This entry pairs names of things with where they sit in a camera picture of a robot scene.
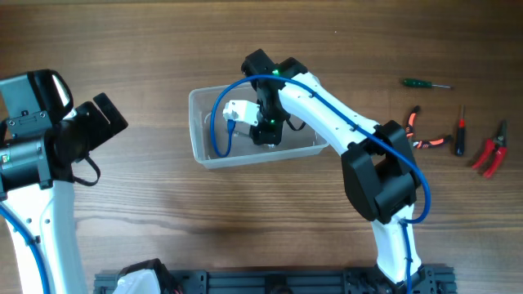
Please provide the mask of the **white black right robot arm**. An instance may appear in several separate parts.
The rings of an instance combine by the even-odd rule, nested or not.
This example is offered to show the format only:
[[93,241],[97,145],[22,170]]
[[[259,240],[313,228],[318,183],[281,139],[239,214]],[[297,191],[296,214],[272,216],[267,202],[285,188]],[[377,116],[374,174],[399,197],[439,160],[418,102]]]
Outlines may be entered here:
[[373,227],[378,268],[394,284],[413,281],[421,260],[408,221],[422,182],[403,127],[356,113],[292,57],[277,64],[258,49],[245,57],[241,70],[260,108],[249,130],[253,143],[278,145],[292,116],[326,139],[340,156],[349,202]]

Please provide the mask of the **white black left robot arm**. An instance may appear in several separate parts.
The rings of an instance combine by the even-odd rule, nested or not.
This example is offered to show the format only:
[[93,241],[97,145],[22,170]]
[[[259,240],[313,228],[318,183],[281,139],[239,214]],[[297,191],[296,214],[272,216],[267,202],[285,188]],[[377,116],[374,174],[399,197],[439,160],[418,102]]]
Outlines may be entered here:
[[85,293],[74,224],[73,163],[128,123],[101,93],[80,106],[52,69],[1,81],[8,116],[1,122],[1,215],[11,231],[25,293]]

